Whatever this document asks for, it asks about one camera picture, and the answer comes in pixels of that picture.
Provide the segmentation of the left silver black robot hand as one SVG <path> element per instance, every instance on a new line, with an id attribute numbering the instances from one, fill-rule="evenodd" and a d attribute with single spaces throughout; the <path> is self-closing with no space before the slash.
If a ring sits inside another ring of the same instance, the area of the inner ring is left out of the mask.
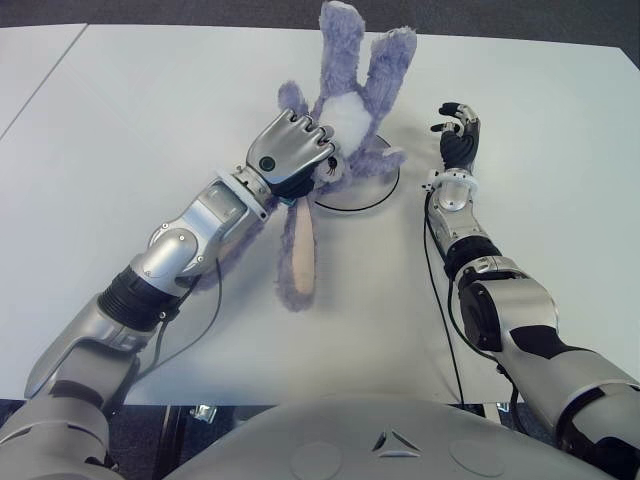
<path id="1" fill-rule="evenodd" d="M 337 151 L 332 136 L 329 127 L 317 126 L 310 116 L 284 109 L 253 141 L 246 164 L 272 195 L 295 200 L 314 189 L 316 167 Z"/>

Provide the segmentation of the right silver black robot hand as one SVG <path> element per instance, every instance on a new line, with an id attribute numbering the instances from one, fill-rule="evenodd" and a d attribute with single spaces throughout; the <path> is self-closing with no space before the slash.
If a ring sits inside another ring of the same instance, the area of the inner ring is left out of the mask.
<path id="1" fill-rule="evenodd" d="M 473 170 L 480 140 L 480 119 L 466 104 L 445 102 L 438 110 L 452 121 L 435 124 L 430 131 L 440 134 L 439 149 L 446 170 Z"/>

